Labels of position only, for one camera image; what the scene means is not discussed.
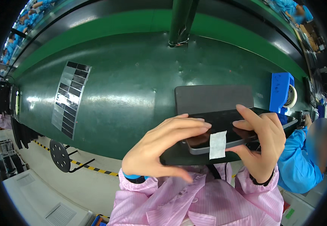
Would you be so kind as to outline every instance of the white tape strip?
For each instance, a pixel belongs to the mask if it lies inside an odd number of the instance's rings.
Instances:
[[[225,157],[226,131],[210,135],[210,159]]]

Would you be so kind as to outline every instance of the black tablet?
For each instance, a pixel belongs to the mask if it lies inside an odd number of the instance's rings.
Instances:
[[[257,115],[269,113],[270,111],[252,107],[250,108]],[[298,120],[283,114],[277,113],[283,128],[295,124]],[[236,109],[227,111],[215,111],[202,114],[189,115],[190,118],[203,118],[206,122],[212,124],[211,129],[206,133],[186,139],[185,143],[189,146],[191,154],[204,154],[210,152],[210,134],[227,131],[226,148],[246,144],[256,141],[257,134],[254,131],[246,131],[233,126],[233,121],[242,120],[243,117]]]

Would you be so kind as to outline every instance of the green label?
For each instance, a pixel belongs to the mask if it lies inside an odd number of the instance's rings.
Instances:
[[[294,210],[293,209],[290,209],[289,210],[289,213],[285,216],[285,218],[286,219],[289,219],[292,216],[293,213],[294,213]]]

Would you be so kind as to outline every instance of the floor vent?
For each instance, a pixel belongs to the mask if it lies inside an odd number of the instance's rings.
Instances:
[[[75,214],[76,212],[60,202],[49,211],[45,219],[54,226],[66,226]]]
[[[35,179],[30,174],[27,174],[27,175],[17,179],[17,183],[21,187],[26,186],[26,185],[32,183],[33,181],[35,181]]]

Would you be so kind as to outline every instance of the green pole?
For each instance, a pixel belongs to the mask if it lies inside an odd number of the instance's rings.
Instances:
[[[193,0],[174,0],[172,5],[172,19],[169,35],[169,46],[178,43],[180,31],[186,29],[186,21],[191,11]]]
[[[179,39],[178,39],[179,43],[187,41],[187,39],[188,39],[188,35],[190,33],[191,26],[193,25],[193,20],[196,15],[196,10],[197,10],[198,4],[199,4],[199,0],[193,0],[193,2],[191,4],[190,12],[188,14],[188,18],[187,18],[186,24],[185,24],[186,30],[184,30],[184,32],[181,35],[179,35]]]

